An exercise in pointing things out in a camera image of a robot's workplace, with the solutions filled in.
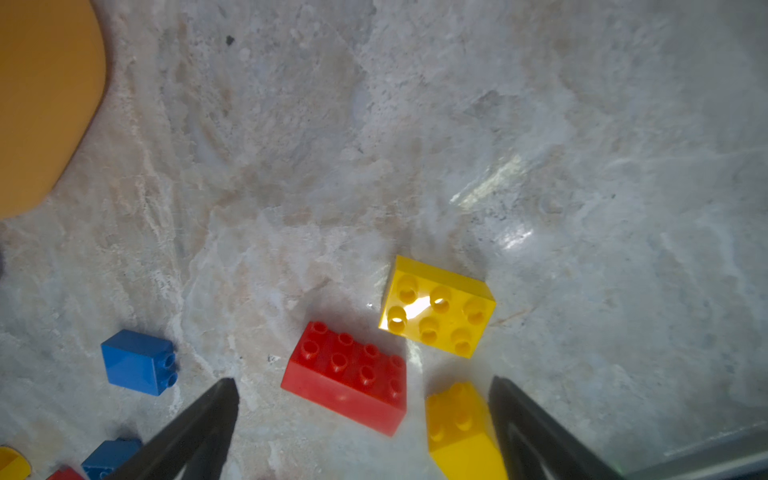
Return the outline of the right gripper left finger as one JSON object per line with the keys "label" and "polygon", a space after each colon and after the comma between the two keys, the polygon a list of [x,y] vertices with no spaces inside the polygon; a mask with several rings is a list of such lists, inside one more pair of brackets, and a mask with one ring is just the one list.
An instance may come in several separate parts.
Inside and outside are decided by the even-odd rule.
{"label": "right gripper left finger", "polygon": [[227,460],[239,409],[232,378],[217,381],[110,479],[218,479]]}

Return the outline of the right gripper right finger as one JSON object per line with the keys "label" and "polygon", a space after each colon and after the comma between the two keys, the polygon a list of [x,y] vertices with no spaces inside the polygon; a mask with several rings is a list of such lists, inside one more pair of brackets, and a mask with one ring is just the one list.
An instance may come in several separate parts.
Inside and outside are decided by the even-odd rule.
{"label": "right gripper right finger", "polygon": [[620,479],[514,382],[493,378],[488,406],[510,479]]}

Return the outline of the yellow plastic bin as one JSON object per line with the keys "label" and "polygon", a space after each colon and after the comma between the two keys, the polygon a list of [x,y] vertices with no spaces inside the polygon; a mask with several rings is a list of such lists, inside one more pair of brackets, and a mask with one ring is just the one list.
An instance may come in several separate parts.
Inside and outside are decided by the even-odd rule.
{"label": "yellow plastic bin", "polygon": [[1,216],[51,192],[104,94],[102,31],[89,1],[1,4]]}

